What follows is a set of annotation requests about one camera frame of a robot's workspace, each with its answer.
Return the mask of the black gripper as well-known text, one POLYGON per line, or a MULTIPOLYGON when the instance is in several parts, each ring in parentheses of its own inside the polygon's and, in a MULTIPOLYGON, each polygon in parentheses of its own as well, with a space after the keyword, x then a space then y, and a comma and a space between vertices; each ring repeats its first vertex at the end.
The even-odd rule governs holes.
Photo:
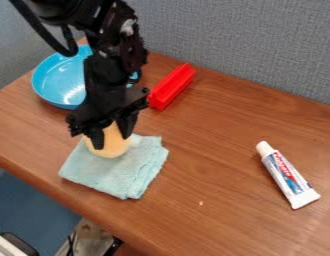
POLYGON ((137 116, 148 107, 149 89, 128 86, 130 76, 141 67, 126 66, 118 57, 89 56, 84 60, 85 98, 68 114, 70 136, 85 135, 93 148, 104 148, 104 129, 117 123, 124 139, 132 135, 137 116))

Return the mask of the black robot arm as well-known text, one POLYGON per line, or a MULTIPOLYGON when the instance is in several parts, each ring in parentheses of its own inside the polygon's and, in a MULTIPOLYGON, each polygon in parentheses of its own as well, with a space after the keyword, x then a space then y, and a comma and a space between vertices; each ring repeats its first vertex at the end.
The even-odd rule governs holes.
POLYGON ((66 116, 69 132, 85 135, 100 150, 105 129, 121 137, 133 132, 138 112, 148 107, 149 89, 130 81, 148 63, 134 10, 124 0, 8 0, 53 50, 78 53, 73 30, 85 34, 92 54, 84 59, 86 96, 66 116))

